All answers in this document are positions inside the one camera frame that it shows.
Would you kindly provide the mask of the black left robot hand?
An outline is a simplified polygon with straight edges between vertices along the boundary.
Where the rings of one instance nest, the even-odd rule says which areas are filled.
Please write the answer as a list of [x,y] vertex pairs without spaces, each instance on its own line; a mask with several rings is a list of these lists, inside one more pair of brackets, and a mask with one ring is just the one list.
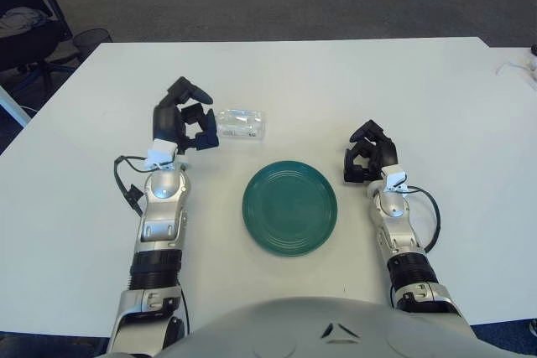
[[154,108],[153,139],[174,143],[179,155],[190,148],[197,151],[217,148],[214,111],[203,109],[204,105],[212,103],[206,92],[181,76]]

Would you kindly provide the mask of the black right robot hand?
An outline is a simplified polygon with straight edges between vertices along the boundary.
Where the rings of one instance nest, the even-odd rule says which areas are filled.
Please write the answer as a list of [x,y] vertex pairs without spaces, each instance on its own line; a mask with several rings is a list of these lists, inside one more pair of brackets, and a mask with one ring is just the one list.
[[382,168],[398,164],[392,139],[374,121],[362,124],[351,136],[345,152],[343,178],[348,183],[373,182],[382,178]]

